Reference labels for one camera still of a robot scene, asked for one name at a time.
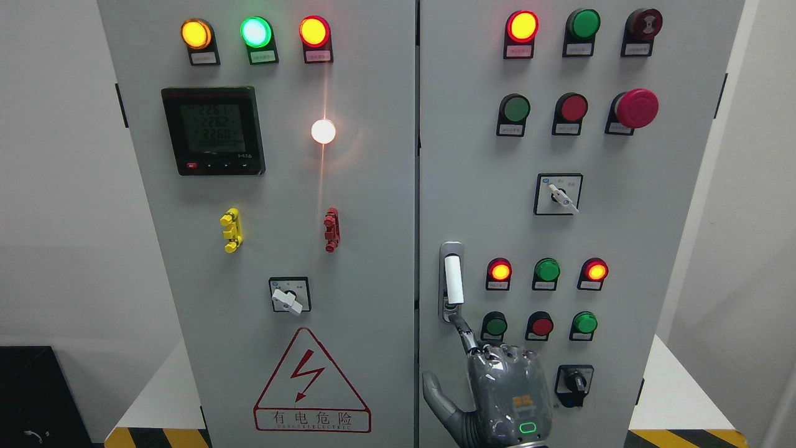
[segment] robotic hand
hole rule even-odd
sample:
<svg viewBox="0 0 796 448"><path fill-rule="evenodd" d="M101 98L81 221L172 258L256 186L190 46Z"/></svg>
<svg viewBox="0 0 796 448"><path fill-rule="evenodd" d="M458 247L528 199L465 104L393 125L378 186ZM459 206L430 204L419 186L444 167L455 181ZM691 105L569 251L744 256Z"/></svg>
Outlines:
<svg viewBox="0 0 796 448"><path fill-rule="evenodd" d="M552 401L538 355L514 345L479 345L467 322L451 316L467 354L476 409L464 412L423 373L423 398L460 448L543 446L552 427Z"/></svg>

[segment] lightning bolt symbol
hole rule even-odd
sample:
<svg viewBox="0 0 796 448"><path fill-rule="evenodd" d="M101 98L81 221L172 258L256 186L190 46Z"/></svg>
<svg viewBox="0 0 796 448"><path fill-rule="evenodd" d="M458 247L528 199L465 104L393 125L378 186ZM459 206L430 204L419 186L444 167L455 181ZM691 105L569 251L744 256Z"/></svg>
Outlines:
<svg viewBox="0 0 796 448"><path fill-rule="evenodd" d="M302 367L304 367L304 364L306 364L307 361L310 360L310 358L312 357L313 354L314 354L314 352L312 350L307 350L304 353L304 357L301 358L301 361L298 362L298 366L296 366L296 369L293 370L293 373L291 374L291 378L298 378L299 376L315 374L315 376L313 376L312 379L310 380L310 383L307 384L306 387L304 387L304 390L300 391L298 394L296 394L296 402L297 403L299 402L300 399L306 397L306 395L304 395L304 392L306 392L306 390L309 389L310 386L312 386L312 383L314 383L315 380L318 379L318 377L326 369L326 367L321 367L321 368L317 368L317 369L314 369L314 370L308 370L308 371L303 371L303 372L299 373L299 371L301 371Z"/></svg>

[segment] white handle grip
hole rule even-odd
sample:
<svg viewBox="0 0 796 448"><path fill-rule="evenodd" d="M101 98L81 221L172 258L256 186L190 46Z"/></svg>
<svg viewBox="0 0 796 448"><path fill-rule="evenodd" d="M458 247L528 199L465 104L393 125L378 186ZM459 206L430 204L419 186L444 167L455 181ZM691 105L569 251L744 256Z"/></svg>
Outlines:
<svg viewBox="0 0 796 448"><path fill-rule="evenodd" d="M448 291L448 304L461 305L464 303L464 290L462 288L462 263L458 255L445 257L445 284Z"/></svg>

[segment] white indicator light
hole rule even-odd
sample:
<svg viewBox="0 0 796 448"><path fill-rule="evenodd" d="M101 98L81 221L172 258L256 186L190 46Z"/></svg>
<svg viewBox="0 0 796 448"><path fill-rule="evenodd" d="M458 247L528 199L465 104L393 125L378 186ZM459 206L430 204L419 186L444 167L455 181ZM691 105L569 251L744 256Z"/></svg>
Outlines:
<svg viewBox="0 0 796 448"><path fill-rule="evenodd" d="M327 119L318 120L312 125L310 134L312 139L320 144L327 144L334 140L338 130L334 127L334 123Z"/></svg>

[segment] digital power meter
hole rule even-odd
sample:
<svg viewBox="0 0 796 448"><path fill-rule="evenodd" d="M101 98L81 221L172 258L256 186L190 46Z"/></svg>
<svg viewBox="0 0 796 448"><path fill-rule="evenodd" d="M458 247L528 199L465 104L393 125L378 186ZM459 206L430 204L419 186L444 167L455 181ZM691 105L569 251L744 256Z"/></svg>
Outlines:
<svg viewBox="0 0 796 448"><path fill-rule="evenodd" d="M161 90L180 175L260 175L265 171L252 86Z"/></svg>

